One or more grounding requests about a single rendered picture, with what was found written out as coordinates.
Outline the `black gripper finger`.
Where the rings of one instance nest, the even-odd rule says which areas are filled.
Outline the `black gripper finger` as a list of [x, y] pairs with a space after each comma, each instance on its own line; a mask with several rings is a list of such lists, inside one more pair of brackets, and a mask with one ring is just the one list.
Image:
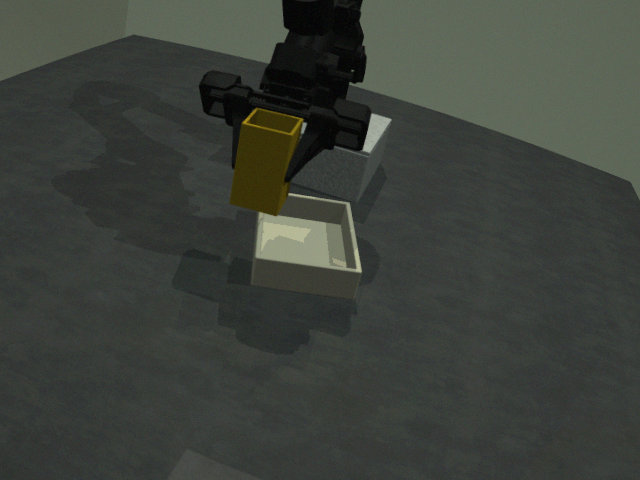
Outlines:
[[250, 102], [248, 97], [225, 93], [222, 98], [222, 103], [225, 113], [225, 123], [233, 127], [232, 168], [235, 169], [241, 124], [250, 115]]
[[289, 162], [284, 177], [285, 182], [288, 183], [321, 151], [334, 149], [337, 128], [336, 118], [311, 111], [304, 133]]

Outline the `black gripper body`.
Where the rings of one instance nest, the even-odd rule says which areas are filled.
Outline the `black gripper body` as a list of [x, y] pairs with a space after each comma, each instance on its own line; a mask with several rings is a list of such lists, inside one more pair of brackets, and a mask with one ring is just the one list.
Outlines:
[[223, 73], [216, 70], [203, 75], [199, 83], [203, 112], [213, 117], [225, 118], [222, 98], [225, 93], [238, 94], [249, 98], [252, 109], [261, 108], [303, 119], [307, 123], [310, 113], [315, 112], [338, 120], [336, 146], [359, 151], [363, 149], [371, 119], [368, 105], [336, 98], [334, 110], [313, 106], [320, 84], [316, 84], [311, 103], [306, 102], [305, 88], [293, 88], [279, 83], [264, 87], [263, 93], [241, 83], [241, 75]]

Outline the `beige shallow tray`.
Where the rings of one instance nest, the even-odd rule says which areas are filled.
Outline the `beige shallow tray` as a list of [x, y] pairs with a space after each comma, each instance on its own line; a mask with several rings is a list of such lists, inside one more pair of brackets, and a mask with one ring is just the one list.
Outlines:
[[349, 202], [288, 193], [257, 211], [251, 286], [354, 300], [361, 275]]

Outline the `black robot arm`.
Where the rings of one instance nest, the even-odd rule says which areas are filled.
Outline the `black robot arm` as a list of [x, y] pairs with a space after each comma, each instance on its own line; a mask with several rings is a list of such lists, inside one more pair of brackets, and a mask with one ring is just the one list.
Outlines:
[[311, 103], [318, 83], [313, 106], [334, 110], [336, 98], [346, 99], [349, 82], [364, 79], [362, 1], [282, 0], [284, 26], [289, 32], [284, 42], [276, 44], [259, 89], [272, 82], [305, 88], [309, 93], [304, 97]]

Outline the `yellow square cup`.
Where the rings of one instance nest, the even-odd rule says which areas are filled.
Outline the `yellow square cup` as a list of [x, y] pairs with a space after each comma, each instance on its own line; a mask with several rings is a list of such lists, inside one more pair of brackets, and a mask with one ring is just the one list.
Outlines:
[[277, 216], [290, 188], [284, 177], [303, 119], [255, 108], [242, 122], [229, 205]]

